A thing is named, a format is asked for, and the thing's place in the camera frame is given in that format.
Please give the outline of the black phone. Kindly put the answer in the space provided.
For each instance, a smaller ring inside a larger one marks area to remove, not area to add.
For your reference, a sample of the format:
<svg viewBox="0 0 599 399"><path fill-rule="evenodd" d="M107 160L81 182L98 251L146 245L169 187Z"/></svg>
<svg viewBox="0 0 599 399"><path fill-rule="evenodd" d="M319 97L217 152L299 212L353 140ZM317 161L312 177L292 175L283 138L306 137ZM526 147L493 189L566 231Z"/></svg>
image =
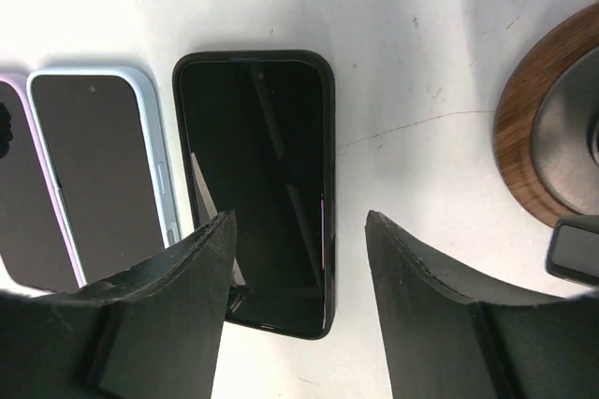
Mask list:
<svg viewBox="0 0 599 399"><path fill-rule="evenodd" d="M299 49L194 52L172 87L193 221L236 217L226 320L325 337L336 308L329 63Z"/></svg>

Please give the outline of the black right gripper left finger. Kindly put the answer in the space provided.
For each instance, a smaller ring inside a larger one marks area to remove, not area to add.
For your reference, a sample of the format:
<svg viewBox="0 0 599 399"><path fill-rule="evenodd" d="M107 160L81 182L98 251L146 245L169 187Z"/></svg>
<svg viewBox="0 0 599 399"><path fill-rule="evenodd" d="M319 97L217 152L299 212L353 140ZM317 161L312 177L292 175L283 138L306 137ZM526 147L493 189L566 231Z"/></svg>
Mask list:
<svg viewBox="0 0 599 399"><path fill-rule="evenodd" d="M71 294L1 295L5 398L208 398L237 237L215 216Z"/></svg>

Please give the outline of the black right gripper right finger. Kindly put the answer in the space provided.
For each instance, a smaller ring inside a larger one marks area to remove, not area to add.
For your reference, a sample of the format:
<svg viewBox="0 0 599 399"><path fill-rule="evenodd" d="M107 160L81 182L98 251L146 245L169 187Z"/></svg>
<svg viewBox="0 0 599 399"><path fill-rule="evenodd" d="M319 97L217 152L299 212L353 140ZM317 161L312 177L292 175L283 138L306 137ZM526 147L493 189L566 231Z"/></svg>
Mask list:
<svg viewBox="0 0 599 399"><path fill-rule="evenodd" d="M481 273L382 213L365 226L396 398L594 398L598 295L559 298Z"/></svg>

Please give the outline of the wooden round-base phone stand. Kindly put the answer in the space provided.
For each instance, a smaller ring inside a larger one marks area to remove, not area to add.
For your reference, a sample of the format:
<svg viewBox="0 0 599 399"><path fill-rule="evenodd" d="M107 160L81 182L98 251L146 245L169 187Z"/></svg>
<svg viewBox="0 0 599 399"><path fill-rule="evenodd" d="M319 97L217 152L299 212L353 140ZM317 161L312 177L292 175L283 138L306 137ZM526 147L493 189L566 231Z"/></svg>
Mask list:
<svg viewBox="0 0 599 399"><path fill-rule="evenodd" d="M493 151L509 192L552 236L546 271L598 286L598 6L521 59L501 94Z"/></svg>

